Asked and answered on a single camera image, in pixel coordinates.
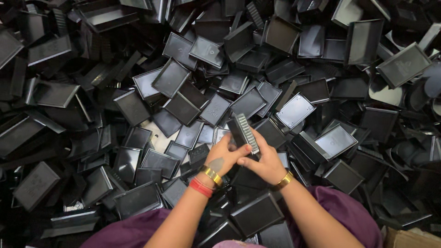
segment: gold bangle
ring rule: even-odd
[[[222,178],[214,170],[204,165],[202,166],[201,171],[211,178],[219,187],[222,186]]]
[[[292,175],[291,171],[288,171],[288,173],[286,173],[286,176],[280,182],[274,185],[274,189],[281,190],[286,185],[288,185],[292,180],[294,180],[294,176]]]

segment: red string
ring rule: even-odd
[[[205,195],[206,197],[210,198],[213,194],[213,190],[209,187],[205,186],[198,178],[193,178],[190,182],[190,187],[198,191],[199,193]]]

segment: forearm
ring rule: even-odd
[[[298,181],[280,192],[309,248],[363,247]]]
[[[198,179],[208,187],[214,182],[199,174]],[[144,248],[186,248],[193,244],[194,235],[208,198],[188,187],[165,221],[153,234]]]

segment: hand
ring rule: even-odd
[[[239,158],[237,163],[254,171],[267,183],[276,185],[286,176],[286,169],[283,167],[276,149],[270,147],[266,143],[265,138],[256,130],[251,129],[251,132],[253,132],[257,145],[259,146],[261,158],[259,162],[250,158]]]
[[[236,150],[235,146],[229,144],[230,140],[231,133],[224,135],[222,139],[211,148],[205,161],[205,166],[214,170],[220,177],[223,177],[231,170],[233,165],[237,162],[237,159],[247,156],[251,152],[251,146],[248,144]]]

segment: purple dress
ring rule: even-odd
[[[336,220],[345,226],[366,248],[381,248],[383,241],[380,230],[367,210],[350,196],[326,187],[314,186],[308,188],[318,203]],[[156,229],[170,213],[168,209],[148,211],[132,216],[126,220],[108,225],[92,237],[81,248],[142,248]],[[295,247],[306,247],[295,222],[285,213]],[[241,242],[228,240],[220,242],[215,248],[244,247]],[[248,248],[262,246],[247,244]]]

